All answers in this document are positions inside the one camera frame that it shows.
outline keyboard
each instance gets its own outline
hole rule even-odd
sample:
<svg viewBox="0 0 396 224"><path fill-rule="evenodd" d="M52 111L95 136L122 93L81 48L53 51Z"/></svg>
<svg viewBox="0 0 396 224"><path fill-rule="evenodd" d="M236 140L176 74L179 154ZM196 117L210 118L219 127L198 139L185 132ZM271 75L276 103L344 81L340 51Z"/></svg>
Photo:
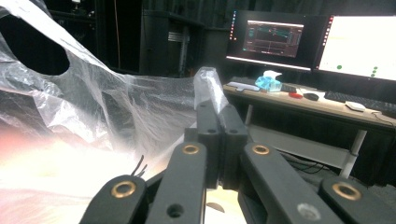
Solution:
<svg viewBox="0 0 396 224"><path fill-rule="evenodd" d="M230 82L238 82L238 83L242 83L242 84L256 86L256 80L248 78L248 77L232 77ZM280 90L285 91L285 92L297 92L295 87L290 86L285 83L282 84L282 87L280 88Z"/></svg>
<svg viewBox="0 0 396 224"><path fill-rule="evenodd" d="M359 96L343 94L336 91L326 91L324 98L328 100L333 100L340 103L345 103L346 101L351 101L364 105L366 108L378 110L383 112L382 114L388 117L396 118L396 105L391 103L386 103L382 101L367 99Z"/></svg>

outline black mouse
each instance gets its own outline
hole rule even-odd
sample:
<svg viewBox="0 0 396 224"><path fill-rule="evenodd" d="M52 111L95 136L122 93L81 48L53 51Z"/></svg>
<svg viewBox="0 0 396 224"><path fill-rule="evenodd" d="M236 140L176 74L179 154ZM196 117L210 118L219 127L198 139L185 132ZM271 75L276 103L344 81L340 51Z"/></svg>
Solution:
<svg viewBox="0 0 396 224"><path fill-rule="evenodd" d="M319 99L319 96L312 92L304 93L303 97L311 101L317 101Z"/></svg>

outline monitor screen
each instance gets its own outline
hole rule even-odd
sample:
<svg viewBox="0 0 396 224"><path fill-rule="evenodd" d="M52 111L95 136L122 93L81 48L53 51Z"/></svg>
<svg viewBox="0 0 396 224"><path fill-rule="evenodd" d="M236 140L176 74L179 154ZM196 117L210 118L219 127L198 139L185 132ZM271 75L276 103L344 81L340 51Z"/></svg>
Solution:
<svg viewBox="0 0 396 224"><path fill-rule="evenodd" d="M322 37L317 69L396 80L396 17L333 16Z"/></svg>
<svg viewBox="0 0 396 224"><path fill-rule="evenodd" d="M310 71L327 17L236 10L227 59Z"/></svg>

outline red object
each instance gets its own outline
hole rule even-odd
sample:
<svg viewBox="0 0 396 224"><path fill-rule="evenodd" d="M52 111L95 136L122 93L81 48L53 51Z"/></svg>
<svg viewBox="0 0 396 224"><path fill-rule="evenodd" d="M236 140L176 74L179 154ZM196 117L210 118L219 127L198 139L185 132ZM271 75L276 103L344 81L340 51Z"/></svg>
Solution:
<svg viewBox="0 0 396 224"><path fill-rule="evenodd" d="M296 93L296 92L289 92L289 96L293 97L293 98L297 98L297 99L303 98L303 96L301 94Z"/></svg>

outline clear plastic film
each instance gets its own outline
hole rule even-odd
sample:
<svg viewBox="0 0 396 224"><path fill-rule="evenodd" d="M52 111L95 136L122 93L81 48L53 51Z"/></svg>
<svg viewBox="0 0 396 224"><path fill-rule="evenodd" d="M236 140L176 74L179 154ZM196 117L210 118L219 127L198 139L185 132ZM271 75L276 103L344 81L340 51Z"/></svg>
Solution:
<svg viewBox="0 0 396 224"><path fill-rule="evenodd" d="M78 223L93 195L142 155L143 178L166 167L195 105L212 99L219 113L227 104L214 68L195 78L115 73L42 9L0 0L0 20L26 21L70 62L59 76L39 74L0 35L0 223Z"/></svg>

